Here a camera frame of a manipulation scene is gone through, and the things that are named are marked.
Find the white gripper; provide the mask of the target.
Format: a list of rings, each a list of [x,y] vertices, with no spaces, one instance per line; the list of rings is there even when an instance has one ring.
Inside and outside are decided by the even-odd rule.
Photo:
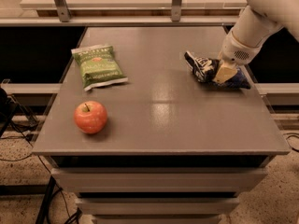
[[[219,68],[213,81],[222,84],[237,74],[236,65],[250,63],[262,47],[262,37],[254,32],[232,28],[224,38],[219,58]]]

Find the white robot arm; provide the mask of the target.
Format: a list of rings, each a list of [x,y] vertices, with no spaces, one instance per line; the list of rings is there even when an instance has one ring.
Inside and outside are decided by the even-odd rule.
[[[220,67],[214,77],[224,83],[237,67],[250,63],[263,43],[286,28],[299,40],[299,0],[246,0],[247,6],[225,37],[219,55]]]

